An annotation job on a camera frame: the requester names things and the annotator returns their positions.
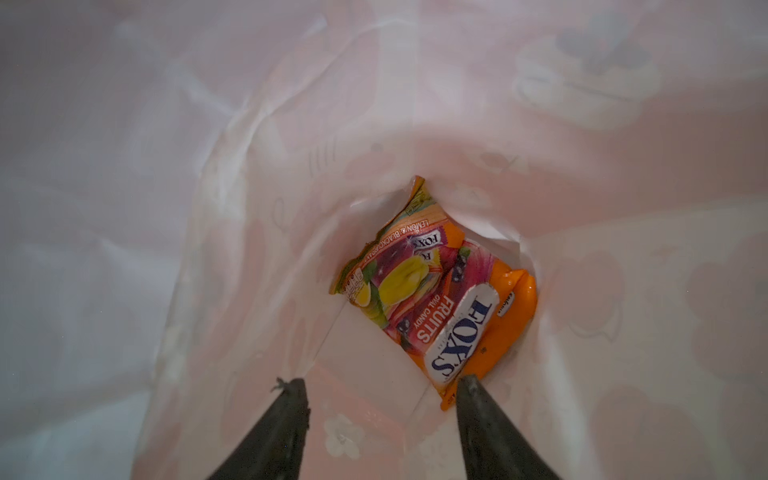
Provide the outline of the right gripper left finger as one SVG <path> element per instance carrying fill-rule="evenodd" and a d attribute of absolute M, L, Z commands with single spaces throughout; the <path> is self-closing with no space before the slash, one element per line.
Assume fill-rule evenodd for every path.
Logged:
<path fill-rule="evenodd" d="M 277 398 L 210 480 L 297 480 L 310 428 L 305 381 L 277 380 Z"/>

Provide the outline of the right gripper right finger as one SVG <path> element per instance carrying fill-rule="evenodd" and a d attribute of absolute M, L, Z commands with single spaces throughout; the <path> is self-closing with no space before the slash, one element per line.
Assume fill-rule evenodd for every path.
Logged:
<path fill-rule="evenodd" d="M 469 480 L 558 477 L 474 375 L 457 384 L 456 414 Z"/>

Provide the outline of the orange snack packet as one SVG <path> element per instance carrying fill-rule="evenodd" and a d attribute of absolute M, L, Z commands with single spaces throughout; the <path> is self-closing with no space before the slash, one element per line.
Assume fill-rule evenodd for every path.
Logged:
<path fill-rule="evenodd" d="M 510 350 L 538 301 L 534 276 L 468 238 L 420 176 L 330 291 L 403 349 L 439 393 L 442 410 L 455 403 L 462 377 L 483 378 Z"/>

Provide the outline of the red white paper gift bag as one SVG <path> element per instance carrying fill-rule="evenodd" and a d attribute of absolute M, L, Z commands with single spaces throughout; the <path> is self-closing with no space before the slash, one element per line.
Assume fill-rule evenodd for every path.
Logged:
<path fill-rule="evenodd" d="M 336 272 L 414 176 L 539 304 L 485 386 L 564 479 L 767 475 L 763 1 L 5 1 L 1 475 L 462 479 Z"/>

